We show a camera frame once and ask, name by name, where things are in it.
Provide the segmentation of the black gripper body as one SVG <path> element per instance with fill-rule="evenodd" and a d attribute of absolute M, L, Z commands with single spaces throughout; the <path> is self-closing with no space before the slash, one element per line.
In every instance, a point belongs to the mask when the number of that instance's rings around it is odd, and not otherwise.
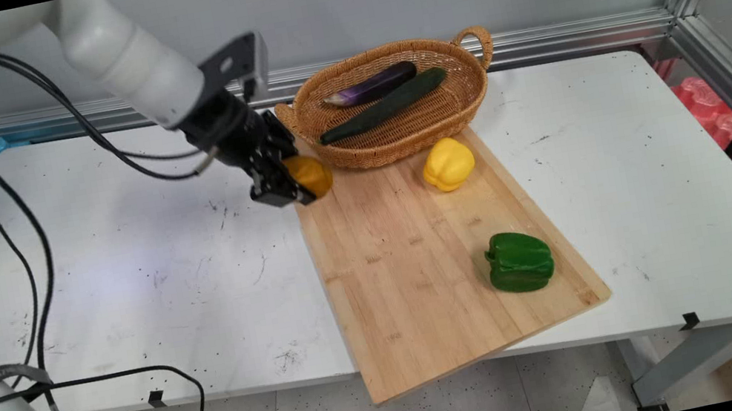
<path fill-rule="evenodd" d="M 271 132 L 267 113 L 256 111 L 228 91 L 220 91 L 193 109 L 177 128 L 207 156 L 193 177 L 202 175 L 215 161 L 249 175 L 277 170 L 267 142 Z"/>

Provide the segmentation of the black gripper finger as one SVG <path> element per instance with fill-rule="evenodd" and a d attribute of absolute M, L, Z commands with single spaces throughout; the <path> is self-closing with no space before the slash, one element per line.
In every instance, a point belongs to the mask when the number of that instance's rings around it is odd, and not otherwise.
<path fill-rule="evenodd" d="M 295 138 L 289 129 L 274 115 L 271 110 L 262 111 L 261 120 L 265 125 L 264 142 L 267 159 L 271 164 L 283 163 L 284 160 L 299 155 Z"/>
<path fill-rule="evenodd" d="M 279 208 L 292 203 L 304 206 L 317 200 L 317 195 L 293 178 L 290 169 L 284 165 L 283 159 L 295 156 L 295 150 L 285 155 L 279 148 L 251 155 L 246 169 L 252 181 L 249 189 L 251 201 Z"/>

